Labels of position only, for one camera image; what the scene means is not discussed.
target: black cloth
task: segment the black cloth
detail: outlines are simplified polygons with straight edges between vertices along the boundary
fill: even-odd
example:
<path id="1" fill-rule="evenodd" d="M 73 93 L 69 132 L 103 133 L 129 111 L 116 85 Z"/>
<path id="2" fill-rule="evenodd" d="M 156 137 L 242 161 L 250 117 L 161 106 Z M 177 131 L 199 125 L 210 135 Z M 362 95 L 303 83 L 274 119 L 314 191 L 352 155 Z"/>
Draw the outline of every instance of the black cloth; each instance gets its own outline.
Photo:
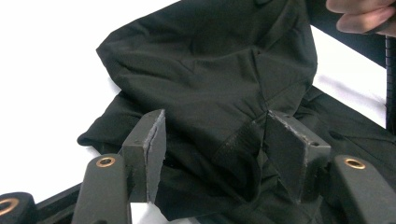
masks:
<path id="1" fill-rule="evenodd" d="M 97 52 L 121 92 L 78 142 L 117 153 L 143 114 L 164 108 L 167 152 L 155 203 L 168 219 L 320 219 L 320 199 L 290 202 L 263 141 L 268 109 L 328 134 L 301 112 L 313 110 L 302 103 L 309 105 L 317 69 L 303 0 L 183 0 L 114 31 Z"/>
<path id="2" fill-rule="evenodd" d="M 332 157 L 350 155 L 369 161 L 396 190 L 396 136 L 315 87 L 304 96 L 294 117 L 332 146 Z M 340 211 L 321 199 L 293 205 L 273 168 L 266 170 L 266 178 L 276 184 L 263 190 L 256 202 L 198 219 L 213 224 L 347 223 Z"/>

